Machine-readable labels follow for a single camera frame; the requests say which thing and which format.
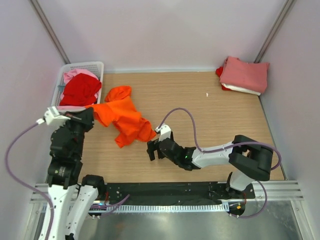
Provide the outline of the orange t-shirt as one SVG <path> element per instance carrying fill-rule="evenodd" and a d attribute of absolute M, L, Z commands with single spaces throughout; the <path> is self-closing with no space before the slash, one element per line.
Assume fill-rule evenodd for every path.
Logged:
<path fill-rule="evenodd" d="M 137 111 L 131 94 L 130 86 L 117 86 L 108 92 L 104 103 L 86 106 L 93 108 L 94 119 L 102 126 L 113 124 L 118 130 L 119 134 L 114 141 L 119 148 L 129 146 L 134 141 L 148 142 L 156 136 L 150 121 Z"/>

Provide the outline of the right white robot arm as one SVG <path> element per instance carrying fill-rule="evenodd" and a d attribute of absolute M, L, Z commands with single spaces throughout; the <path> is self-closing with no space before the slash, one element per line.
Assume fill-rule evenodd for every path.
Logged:
<path fill-rule="evenodd" d="M 204 148 L 182 147 L 172 137 L 160 137 L 155 140 L 154 149 L 148 149 L 150 160 L 167 158 L 186 171 L 199 170 L 209 166 L 230 164 L 236 171 L 228 175 L 222 192 L 212 191 L 212 196 L 219 199 L 242 199 L 246 188 L 254 181 L 270 180 L 274 151 L 244 135 L 236 135 L 226 145 Z"/>

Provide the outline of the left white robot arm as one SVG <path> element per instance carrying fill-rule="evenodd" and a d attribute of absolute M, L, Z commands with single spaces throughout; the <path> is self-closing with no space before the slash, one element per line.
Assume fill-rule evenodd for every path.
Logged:
<path fill-rule="evenodd" d="M 94 110 L 89 107 L 60 113 L 53 106 L 45 112 L 44 121 L 56 130 L 51 135 L 51 162 L 47 171 L 49 199 L 39 239 L 77 240 L 91 205 L 106 194 L 103 177 L 87 175 L 78 197 L 71 203 L 83 166 L 85 133 L 94 126 Z"/>

